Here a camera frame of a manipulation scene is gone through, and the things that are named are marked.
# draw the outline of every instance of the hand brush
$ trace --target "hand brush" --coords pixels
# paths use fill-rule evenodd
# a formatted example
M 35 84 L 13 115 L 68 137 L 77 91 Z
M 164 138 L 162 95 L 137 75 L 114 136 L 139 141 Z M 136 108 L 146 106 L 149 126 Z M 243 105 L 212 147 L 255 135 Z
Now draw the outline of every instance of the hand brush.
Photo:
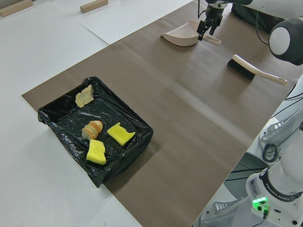
M 232 59 L 227 63 L 227 65 L 249 80 L 253 80 L 255 75 L 258 75 L 281 85 L 287 84 L 286 79 L 265 73 L 236 54 L 232 56 Z

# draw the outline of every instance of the black trash bag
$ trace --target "black trash bag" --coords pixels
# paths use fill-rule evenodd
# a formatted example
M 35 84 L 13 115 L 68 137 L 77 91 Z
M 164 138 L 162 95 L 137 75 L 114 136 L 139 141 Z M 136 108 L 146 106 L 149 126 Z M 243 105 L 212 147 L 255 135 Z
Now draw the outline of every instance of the black trash bag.
M 93 87 L 94 100 L 79 108 L 76 95 L 89 85 Z M 39 108 L 38 119 L 52 129 L 98 188 L 127 169 L 145 150 L 153 134 L 152 127 L 97 77 L 86 78 L 80 86 Z M 103 166 L 86 160 L 89 141 L 81 136 L 81 129 L 94 120 L 103 123 L 103 130 L 96 138 L 106 149 L 107 161 Z M 136 132 L 124 146 L 107 134 L 118 122 L 128 132 Z
M 240 19 L 243 19 L 250 24 L 256 26 L 257 22 L 257 11 L 240 4 L 232 5 L 232 13 Z M 284 19 L 274 17 L 262 12 L 258 13 L 258 28 L 262 31 L 270 34 L 271 30 Z

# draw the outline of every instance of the beige dustpan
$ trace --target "beige dustpan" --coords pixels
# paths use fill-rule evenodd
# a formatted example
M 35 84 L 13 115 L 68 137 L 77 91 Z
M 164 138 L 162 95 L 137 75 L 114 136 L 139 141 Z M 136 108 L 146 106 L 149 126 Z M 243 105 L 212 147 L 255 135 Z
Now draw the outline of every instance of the beige dustpan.
M 191 20 L 170 32 L 163 33 L 161 36 L 177 46 L 191 46 L 198 42 L 198 26 L 199 22 Z M 221 40 L 207 35 L 203 36 L 203 40 L 214 45 L 221 45 Z

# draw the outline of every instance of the black bristles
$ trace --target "black bristles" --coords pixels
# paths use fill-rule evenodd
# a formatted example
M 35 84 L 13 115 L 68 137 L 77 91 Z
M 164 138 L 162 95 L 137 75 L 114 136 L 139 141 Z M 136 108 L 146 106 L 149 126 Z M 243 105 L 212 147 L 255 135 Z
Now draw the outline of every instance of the black bristles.
M 247 70 L 246 68 L 238 64 L 234 59 L 231 59 L 227 63 L 227 65 L 249 80 L 253 80 L 255 77 L 254 73 L 252 73 L 251 71 Z

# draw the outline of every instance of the brown mat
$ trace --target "brown mat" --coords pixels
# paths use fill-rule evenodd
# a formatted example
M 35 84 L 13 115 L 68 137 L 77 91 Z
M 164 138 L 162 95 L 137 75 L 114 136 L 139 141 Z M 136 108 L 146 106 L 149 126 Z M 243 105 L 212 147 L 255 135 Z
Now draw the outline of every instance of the brown mat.
M 191 226 L 303 72 L 233 15 L 215 32 L 219 47 L 160 37 L 196 14 L 194 1 L 23 95 L 37 110 L 98 76 L 154 128 L 147 150 L 106 183 L 144 227 Z M 289 84 L 247 81 L 226 67 L 235 53 Z

